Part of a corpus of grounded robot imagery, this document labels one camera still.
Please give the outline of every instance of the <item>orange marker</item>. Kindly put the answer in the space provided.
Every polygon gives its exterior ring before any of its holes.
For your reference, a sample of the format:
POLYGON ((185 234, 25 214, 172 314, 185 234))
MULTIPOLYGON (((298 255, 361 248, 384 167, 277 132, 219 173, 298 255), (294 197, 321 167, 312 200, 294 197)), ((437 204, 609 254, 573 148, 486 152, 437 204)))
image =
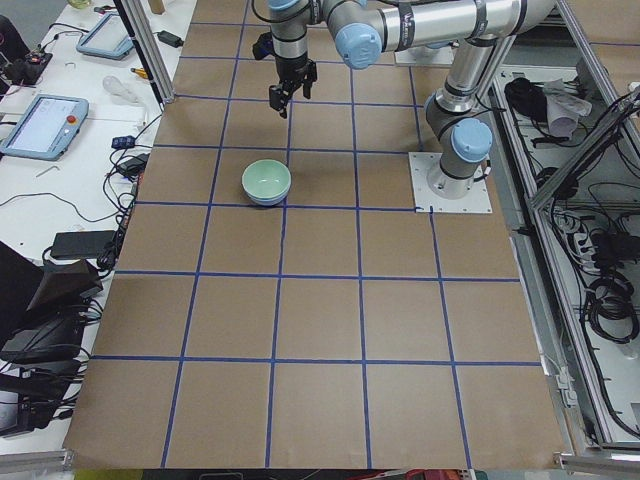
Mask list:
POLYGON ((149 75, 147 75, 147 72, 144 68, 132 68, 131 71, 138 75, 140 78, 144 78, 145 80, 149 79, 149 75))

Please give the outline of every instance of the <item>bowl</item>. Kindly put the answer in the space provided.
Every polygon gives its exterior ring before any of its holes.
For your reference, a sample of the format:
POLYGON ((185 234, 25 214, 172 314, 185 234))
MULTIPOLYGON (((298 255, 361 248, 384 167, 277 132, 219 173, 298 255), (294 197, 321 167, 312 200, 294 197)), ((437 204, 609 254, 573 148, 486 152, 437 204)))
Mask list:
POLYGON ((291 173, 277 160, 258 160, 245 168, 242 174, 242 188, 258 205, 269 207, 281 202, 290 187, 291 173))

